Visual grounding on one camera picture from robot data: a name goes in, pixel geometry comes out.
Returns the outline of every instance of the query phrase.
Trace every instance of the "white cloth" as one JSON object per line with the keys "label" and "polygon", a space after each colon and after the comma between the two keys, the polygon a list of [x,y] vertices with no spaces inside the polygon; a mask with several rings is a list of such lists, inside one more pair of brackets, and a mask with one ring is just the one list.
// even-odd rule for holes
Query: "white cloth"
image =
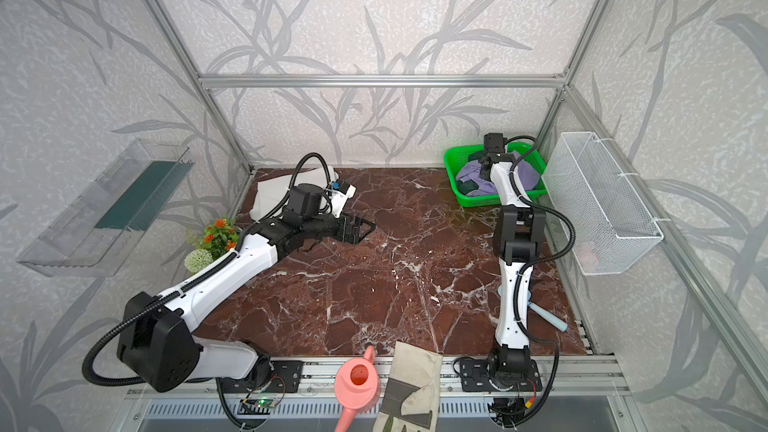
{"label": "white cloth", "polygon": [[[250,217],[253,220],[259,220],[264,214],[272,210],[272,207],[276,206],[286,194],[293,170],[286,171],[287,174],[284,176],[258,182],[256,199],[254,200],[254,206],[250,210]],[[331,180],[339,178],[339,174],[335,173],[331,166],[328,166],[328,172],[331,175]],[[326,183],[326,173],[322,168],[301,172],[296,176],[296,184],[314,184],[323,188],[328,185]]]}
{"label": "white cloth", "polygon": [[373,425],[373,432],[408,432],[419,430],[434,432],[437,427],[437,415],[440,407],[440,368],[442,356],[428,350],[415,347],[405,342],[395,344],[395,357],[389,378],[406,382],[418,390],[402,402],[400,415],[428,414],[432,412],[432,422],[428,429],[412,424],[407,420],[390,417],[379,412]]}

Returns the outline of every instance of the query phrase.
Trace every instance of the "light blue brush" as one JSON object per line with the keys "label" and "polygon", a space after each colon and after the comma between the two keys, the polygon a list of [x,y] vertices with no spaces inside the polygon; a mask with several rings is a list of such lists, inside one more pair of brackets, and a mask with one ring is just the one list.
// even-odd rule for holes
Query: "light blue brush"
{"label": "light blue brush", "polygon": [[568,330],[568,324],[560,320],[560,318],[556,317],[554,314],[552,314],[552,312],[547,312],[538,305],[531,302],[531,291],[528,291],[528,308],[539,314],[543,320],[552,324],[557,330],[561,332]]}

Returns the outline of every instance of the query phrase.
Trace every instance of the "wallpaper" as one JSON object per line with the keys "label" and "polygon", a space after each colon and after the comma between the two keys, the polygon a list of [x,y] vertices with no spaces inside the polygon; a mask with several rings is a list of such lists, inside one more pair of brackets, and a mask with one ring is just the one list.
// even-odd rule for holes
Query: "wallpaper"
{"label": "wallpaper", "polygon": [[[576,80],[764,345],[767,27],[766,0],[616,0]],[[574,280],[651,430],[768,430],[661,250]]]}
{"label": "wallpaper", "polygon": [[557,73],[594,0],[163,0],[204,73]]}
{"label": "wallpaper", "polygon": [[[184,276],[187,228],[225,214],[246,172],[139,0],[0,0],[0,428],[107,430],[125,389],[80,374],[139,291]],[[194,167],[111,278],[47,278],[16,257],[130,142]],[[97,370],[126,376],[110,346]]]}
{"label": "wallpaper", "polygon": [[551,89],[229,89],[220,108],[254,164],[440,165],[486,132],[535,135]]}

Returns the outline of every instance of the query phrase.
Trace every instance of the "pink watering can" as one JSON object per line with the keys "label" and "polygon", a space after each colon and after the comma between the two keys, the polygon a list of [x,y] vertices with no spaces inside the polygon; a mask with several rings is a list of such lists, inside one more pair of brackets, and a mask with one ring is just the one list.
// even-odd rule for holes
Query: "pink watering can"
{"label": "pink watering can", "polygon": [[344,407],[336,432],[345,432],[359,412],[365,412],[379,401],[379,373],[373,368],[375,349],[369,345],[362,358],[350,359],[336,374],[333,390]]}

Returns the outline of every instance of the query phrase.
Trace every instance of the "white wire mesh basket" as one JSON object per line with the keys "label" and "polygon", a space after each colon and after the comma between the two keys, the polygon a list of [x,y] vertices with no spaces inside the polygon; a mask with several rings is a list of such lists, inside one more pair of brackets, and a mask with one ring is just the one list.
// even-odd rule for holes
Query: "white wire mesh basket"
{"label": "white wire mesh basket", "polygon": [[560,134],[542,178],[552,204],[576,228],[574,254],[584,275],[622,273],[664,238],[592,132]]}

